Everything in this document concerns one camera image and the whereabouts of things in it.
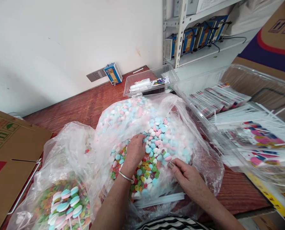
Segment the plastic storage box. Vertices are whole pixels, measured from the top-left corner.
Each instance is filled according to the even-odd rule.
[[[216,126],[210,123],[188,100],[191,93],[224,82],[229,82],[234,90],[251,96],[251,101],[262,104],[268,110],[274,110],[273,113],[276,113],[285,108],[285,81],[242,65],[230,65],[190,80],[178,82],[174,86],[177,94],[187,102],[188,110],[200,127],[201,133],[219,150],[226,165],[236,172],[253,173],[259,178],[277,185],[282,192],[285,192],[285,167],[280,165],[255,167],[251,165],[241,156],[235,145],[224,138]],[[285,122],[285,110],[279,113],[278,117]]]
[[[164,79],[165,77],[169,78],[169,83],[159,84],[158,86],[142,88],[136,92],[130,92],[130,87],[135,84],[135,82],[142,81],[144,79],[150,79],[154,81],[156,79]],[[169,89],[172,89],[171,86],[176,84],[179,81],[177,74],[175,73],[173,67],[169,64],[163,65],[161,67],[150,69],[141,73],[134,74],[127,77],[126,85],[124,87],[123,96],[133,97],[137,95],[149,95],[155,93],[162,93]]]

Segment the hand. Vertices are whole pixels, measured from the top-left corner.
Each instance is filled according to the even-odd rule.
[[[205,199],[213,196],[195,167],[178,158],[168,163],[168,167],[172,170],[184,192],[198,205],[201,206]]]
[[[132,178],[138,164],[145,155],[146,143],[143,143],[144,138],[146,138],[145,135],[137,134],[131,139],[127,146],[127,156],[123,163],[121,172],[128,178]]]

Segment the bangle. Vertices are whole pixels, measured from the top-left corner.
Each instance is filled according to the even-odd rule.
[[[130,179],[130,178],[126,177],[125,175],[122,174],[122,172],[119,171],[119,174],[120,174],[121,176],[123,176],[125,179],[127,179],[128,181],[134,182],[133,179]]]

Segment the wooden table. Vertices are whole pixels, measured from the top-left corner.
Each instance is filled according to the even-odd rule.
[[[130,75],[132,73],[124,75],[121,84],[112,86],[110,82],[107,82],[28,115],[24,119],[54,133],[58,133],[65,124],[71,121],[79,121],[95,129],[103,110],[114,102],[127,98],[123,97],[123,90],[126,78]],[[217,198],[232,214],[271,206],[243,173],[233,172],[226,166]]]

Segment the black and white stripe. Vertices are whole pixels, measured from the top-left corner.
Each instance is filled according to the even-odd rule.
[[[168,216],[152,220],[143,224],[137,230],[159,230],[159,229],[186,229],[186,230],[209,230],[204,225],[193,221],[185,216]]]

